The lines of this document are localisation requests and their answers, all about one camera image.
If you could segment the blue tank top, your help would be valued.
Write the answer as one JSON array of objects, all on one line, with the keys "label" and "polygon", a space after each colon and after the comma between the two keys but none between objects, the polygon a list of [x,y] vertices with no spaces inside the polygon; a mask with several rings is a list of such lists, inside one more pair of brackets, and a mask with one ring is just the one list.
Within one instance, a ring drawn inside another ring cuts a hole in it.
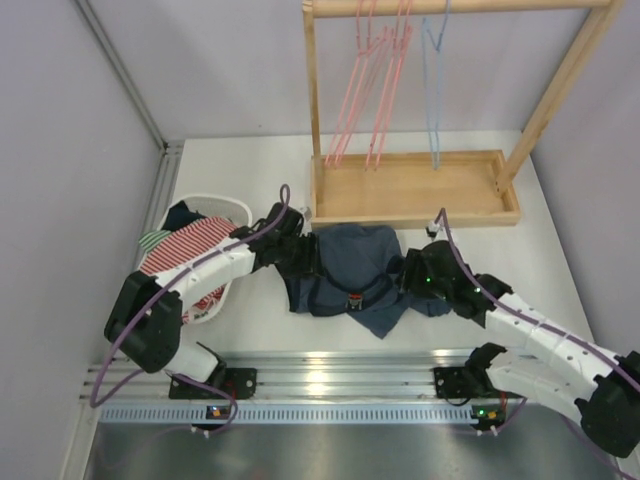
[{"label": "blue tank top", "polygon": [[408,309],[426,317],[451,312],[445,301],[399,290],[395,280],[405,257],[389,226],[341,224],[317,231],[321,275],[284,280],[289,310],[314,317],[346,314],[379,339]]}]

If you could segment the light blue wire hanger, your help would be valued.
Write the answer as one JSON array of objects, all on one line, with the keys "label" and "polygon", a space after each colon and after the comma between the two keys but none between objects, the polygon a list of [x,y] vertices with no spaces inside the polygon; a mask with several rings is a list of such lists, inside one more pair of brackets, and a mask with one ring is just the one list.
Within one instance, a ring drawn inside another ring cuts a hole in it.
[{"label": "light blue wire hanger", "polygon": [[424,17],[421,23],[423,87],[425,95],[426,132],[429,142],[431,165],[434,171],[441,166],[440,121],[443,99],[443,43],[451,12],[451,2],[445,2],[440,28],[435,31],[431,20]]}]

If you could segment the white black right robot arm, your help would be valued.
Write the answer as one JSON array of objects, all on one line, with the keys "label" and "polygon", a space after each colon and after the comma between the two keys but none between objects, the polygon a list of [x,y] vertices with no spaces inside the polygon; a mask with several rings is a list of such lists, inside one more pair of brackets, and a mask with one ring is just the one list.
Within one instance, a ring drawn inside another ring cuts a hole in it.
[{"label": "white black right robot arm", "polygon": [[639,354],[617,354],[563,330],[490,274],[473,274],[445,240],[408,251],[402,290],[444,301],[494,338],[467,361],[478,396],[514,393],[578,424],[601,450],[627,458],[639,445]]}]

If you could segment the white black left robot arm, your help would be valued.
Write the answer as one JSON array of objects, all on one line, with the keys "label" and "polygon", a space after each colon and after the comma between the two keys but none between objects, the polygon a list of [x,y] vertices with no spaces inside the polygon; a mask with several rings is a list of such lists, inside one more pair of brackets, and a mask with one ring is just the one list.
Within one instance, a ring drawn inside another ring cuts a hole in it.
[{"label": "white black left robot arm", "polygon": [[144,372],[181,374],[201,395],[217,396],[226,384],[222,358],[183,331],[197,321],[193,309],[262,268],[293,277],[321,272],[319,240],[303,224],[299,211],[276,203],[252,226],[220,233],[209,217],[172,233],[125,279],[105,338]]}]

